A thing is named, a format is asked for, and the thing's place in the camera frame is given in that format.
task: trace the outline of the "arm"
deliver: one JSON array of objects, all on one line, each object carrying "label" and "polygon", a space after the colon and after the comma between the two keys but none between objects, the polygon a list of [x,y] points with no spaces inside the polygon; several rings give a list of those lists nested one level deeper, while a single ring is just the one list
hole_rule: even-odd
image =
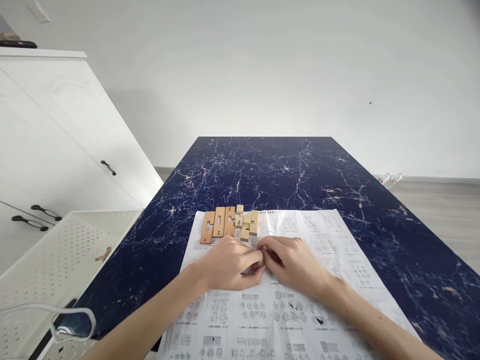
[{"label": "arm", "polygon": [[300,238],[267,236],[258,242],[266,267],[285,285],[325,304],[353,325],[385,359],[441,359],[330,274]]},{"label": "arm", "polygon": [[[83,360],[143,360],[152,346],[190,302],[205,292],[244,290],[260,284],[262,253],[231,236],[222,238],[200,260],[188,265],[162,291],[122,321]],[[252,275],[241,275],[250,265]]]}]

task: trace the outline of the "forearm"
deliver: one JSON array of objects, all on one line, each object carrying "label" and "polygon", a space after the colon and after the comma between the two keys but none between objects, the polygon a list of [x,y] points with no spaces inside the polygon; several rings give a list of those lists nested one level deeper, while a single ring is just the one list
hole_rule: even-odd
[{"label": "forearm", "polygon": [[385,359],[441,359],[417,338],[374,308],[346,282],[334,278],[318,300],[357,328]]},{"label": "forearm", "polygon": [[143,360],[180,312],[207,289],[192,266],[132,313],[84,357],[84,360]]}]

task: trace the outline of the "electrical outlet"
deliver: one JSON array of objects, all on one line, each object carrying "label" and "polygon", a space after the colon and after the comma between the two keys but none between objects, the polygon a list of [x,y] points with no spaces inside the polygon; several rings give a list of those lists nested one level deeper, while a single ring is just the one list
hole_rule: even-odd
[{"label": "electrical outlet", "polygon": [[35,19],[37,19],[37,21],[39,23],[49,23],[50,22],[50,19],[49,17],[47,16],[47,13],[45,12],[45,10],[40,6],[39,2],[36,1],[36,0],[28,0],[26,2],[26,5],[28,6],[28,8],[31,10],[31,12],[33,13],[33,15],[35,16]]}]

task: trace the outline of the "white plastic basket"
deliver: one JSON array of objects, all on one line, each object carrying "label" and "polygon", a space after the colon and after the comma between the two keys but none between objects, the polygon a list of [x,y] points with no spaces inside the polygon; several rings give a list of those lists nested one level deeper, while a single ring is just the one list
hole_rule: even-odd
[{"label": "white plastic basket", "polygon": [[[62,308],[78,299],[103,264],[95,258],[107,247],[112,253],[141,212],[70,212],[0,276],[0,309],[26,303]],[[0,315],[0,360],[28,359],[49,331],[53,315],[37,309]],[[94,343],[55,344],[43,355],[51,360],[79,359]]]}]

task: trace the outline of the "white cable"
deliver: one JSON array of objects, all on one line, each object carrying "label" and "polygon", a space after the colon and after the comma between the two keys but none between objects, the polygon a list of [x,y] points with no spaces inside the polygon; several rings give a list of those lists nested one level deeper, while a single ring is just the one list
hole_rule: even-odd
[{"label": "white cable", "polygon": [[[27,310],[27,309],[41,309],[41,310],[47,310],[55,313],[55,315],[51,318],[51,321],[50,321],[50,331],[51,331],[51,336],[53,338],[53,341],[56,344],[64,343],[70,339],[78,342],[86,342],[93,336],[95,327],[97,326],[97,320],[95,319],[94,312],[87,307],[64,308],[64,307],[56,307],[56,306],[51,306],[47,304],[31,302],[31,303],[26,303],[22,305],[7,307],[5,309],[0,309],[0,315],[13,313],[15,311],[20,311],[20,310]],[[68,337],[61,340],[59,338],[59,335],[62,333],[58,332],[54,325],[55,317],[57,317],[57,314],[76,314],[76,313],[85,313],[88,315],[88,318],[90,319],[90,322],[91,322],[90,334],[87,337],[73,336],[73,337]]]}]

